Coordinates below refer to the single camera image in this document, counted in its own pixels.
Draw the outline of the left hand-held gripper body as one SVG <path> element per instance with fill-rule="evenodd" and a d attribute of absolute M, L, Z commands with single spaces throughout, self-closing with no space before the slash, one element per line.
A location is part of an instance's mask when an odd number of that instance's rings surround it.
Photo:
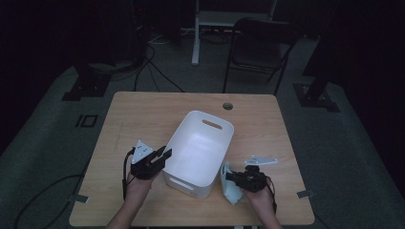
<path fill-rule="evenodd" d="M 151 179 L 165 167 L 165 160 L 149 156 L 154 150 L 142 141 L 138 141 L 134 148 L 131 161 L 131 174 L 138 179 Z"/>

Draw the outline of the person's right hand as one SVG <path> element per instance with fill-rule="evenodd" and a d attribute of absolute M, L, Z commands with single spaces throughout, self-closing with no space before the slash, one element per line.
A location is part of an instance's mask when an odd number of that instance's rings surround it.
<path fill-rule="evenodd" d="M 247 197 L 253 210 L 259 213 L 273 213 L 273 197 L 268 188 L 264 188 L 256 193 L 242 190 L 243 194 Z"/>

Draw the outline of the white metal desk frame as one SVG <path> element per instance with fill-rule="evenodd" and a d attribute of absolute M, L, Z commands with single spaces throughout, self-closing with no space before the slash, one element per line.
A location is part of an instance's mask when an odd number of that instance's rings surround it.
<path fill-rule="evenodd" d="M 271 21 L 278 0 L 271 0 L 267 12 L 237 12 L 237 11 L 213 11 L 201 10 L 200 0 L 195 0 L 195 23 L 194 23 L 194 46 L 192 51 L 191 65 L 198 66 L 200 63 L 200 32 L 201 26 L 208 27 L 232 27 L 243 17 L 255 17 Z"/>

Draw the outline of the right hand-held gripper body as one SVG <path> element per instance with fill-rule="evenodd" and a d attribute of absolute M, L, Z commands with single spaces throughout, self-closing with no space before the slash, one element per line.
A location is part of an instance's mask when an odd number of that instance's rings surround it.
<path fill-rule="evenodd" d="M 260 167 L 277 162 L 277 158 L 252 156 L 251 159 L 245 161 L 245 170 L 235 174 L 237 178 L 235 183 L 249 192 L 257 193 L 263 190 L 270 180 L 270 177 L 263 173 Z"/>

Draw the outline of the person's left hand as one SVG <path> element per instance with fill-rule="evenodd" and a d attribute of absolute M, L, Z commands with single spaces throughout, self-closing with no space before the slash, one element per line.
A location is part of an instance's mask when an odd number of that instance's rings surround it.
<path fill-rule="evenodd" d="M 141 205 L 148 196 L 154 178 L 138 179 L 133 175 L 127 176 L 125 202 L 132 205 Z"/>

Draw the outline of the black folding chair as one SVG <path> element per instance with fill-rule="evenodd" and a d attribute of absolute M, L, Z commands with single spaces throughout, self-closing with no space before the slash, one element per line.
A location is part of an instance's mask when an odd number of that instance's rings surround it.
<path fill-rule="evenodd" d="M 265 21 L 245 17 L 238 20 L 231 33 L 222 93 L 226 92 L 229 70 L 269 73 L 267 80 L 279 73 L 273 94 L 279 91 L 289 55 L 301 37 L 299 28 L 289 22 Z"/>

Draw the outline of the black stand base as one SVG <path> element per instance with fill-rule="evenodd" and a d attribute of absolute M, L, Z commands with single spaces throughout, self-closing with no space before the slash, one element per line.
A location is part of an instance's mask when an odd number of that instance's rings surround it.
<path fill-rule="evenodd" d="M 63 101 L 79 101 L 82 97 L 103 97 L 111 75 L 98 73 L 87 63 L 75 64 L 77 79 L 69 92 L 62 96 Z"/>
<path fill-rule="evenodd" d="M 329 81 L 316 77 L 310 84 L 294 83 L 293 89 L 302 107 L 324 108 L 330 113 L 339 113 L 340 109 L 333 102 L 327 91 Z"/>

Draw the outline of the white plastic basket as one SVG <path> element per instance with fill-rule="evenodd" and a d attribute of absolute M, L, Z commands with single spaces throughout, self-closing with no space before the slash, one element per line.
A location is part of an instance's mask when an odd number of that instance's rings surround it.
<path fill-rule="evenodd" d="M 212 114 L 189 112 L 166 148 L 162 170 L 167 185 L 194 198 L 207 198 L 234 134 L 234 126 Z"/>

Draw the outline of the light blue cloth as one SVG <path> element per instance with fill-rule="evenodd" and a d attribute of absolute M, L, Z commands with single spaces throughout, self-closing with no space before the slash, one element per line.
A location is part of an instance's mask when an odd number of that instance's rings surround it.
<path fill-rule="evenodd" d="M 243 197 L 243 192 L 236 185 L 234 181 L 228 180 L 226 178 L 227 174 L 231 174 L 229 169 L 229 162 L 226 161 L 223 163 L 220 169 L 220 178 L 223 189 L 224 197 L 232 204 L 235 205 Z"/>

